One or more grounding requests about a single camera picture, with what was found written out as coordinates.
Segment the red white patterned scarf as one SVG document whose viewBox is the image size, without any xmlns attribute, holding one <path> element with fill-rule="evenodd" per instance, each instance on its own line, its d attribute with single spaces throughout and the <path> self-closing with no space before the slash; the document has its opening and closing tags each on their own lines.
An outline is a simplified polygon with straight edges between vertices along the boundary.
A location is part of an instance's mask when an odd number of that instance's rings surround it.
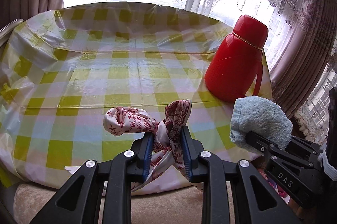
<svg viewBox="0 0 337 224">
<path fill-rule="evenodd" d="M 171 166 L 186 176 L 179 136 L 190 117 L 191 108 L 190 100 L 176 100 L 165 107 L 165 119 L 160 122 L 145 110 L 134 107 L 113 107 L 105 113 L 103 127 L 114 136 L 142 132 L 154 135 L 149 174 L 145 182 L 131 184 L 132 192 L 159 178 Z"/>
</svg>

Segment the red plastic thermos jug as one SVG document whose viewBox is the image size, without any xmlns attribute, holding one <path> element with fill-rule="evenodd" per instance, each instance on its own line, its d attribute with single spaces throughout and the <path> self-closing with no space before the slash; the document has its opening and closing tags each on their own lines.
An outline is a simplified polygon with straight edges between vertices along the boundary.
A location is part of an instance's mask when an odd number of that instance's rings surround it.
<svg viewBox="0 0 337 224">
<path fill-rule="evenodd" d="M 205 72 L 205 84 L 212 95 L 234 103 L 246 96 L 252 84 L 255 84 L 253 95 L 258 95 L 263 77 L 263 46 L 268 33 L 267 26 L 257 19 L 240 16 Z"/>
</svg>

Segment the mauve curtain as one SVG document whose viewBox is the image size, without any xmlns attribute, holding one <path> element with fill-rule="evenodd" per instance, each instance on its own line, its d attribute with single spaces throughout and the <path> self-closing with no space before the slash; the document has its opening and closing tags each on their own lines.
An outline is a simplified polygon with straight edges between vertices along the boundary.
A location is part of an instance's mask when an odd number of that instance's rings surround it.
<svg viewBox="0 0 337 224">
<path fill-rule="evenodd" d="M 289 42 L 271 70 L 273 99 L 287 117 L 318 83 L 336 35 L 336 1 L 303 0 Z"/>
</svg>

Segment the green checked plastic tablecloth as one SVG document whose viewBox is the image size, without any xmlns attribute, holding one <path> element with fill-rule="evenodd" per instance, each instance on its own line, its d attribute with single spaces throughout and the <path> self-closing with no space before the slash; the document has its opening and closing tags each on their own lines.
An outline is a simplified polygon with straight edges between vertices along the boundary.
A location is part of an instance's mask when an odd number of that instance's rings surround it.
<svg viewBox="0 0 337 224">
<path fill-rule="evenodd" d="M 60 188 L 69 166 L 112 160 L 141 134 L 103 128 L 115 106 L 157 121 L 192 102 L 192 137 L 221 159 L 255 154 L 229 138 L 233 106 L 207 90 L 206 72 L 231 27 L 171 7 L 104 3 L 47 11 L 20 23 L 1 56 L 1 183 Z"/>
</svg>

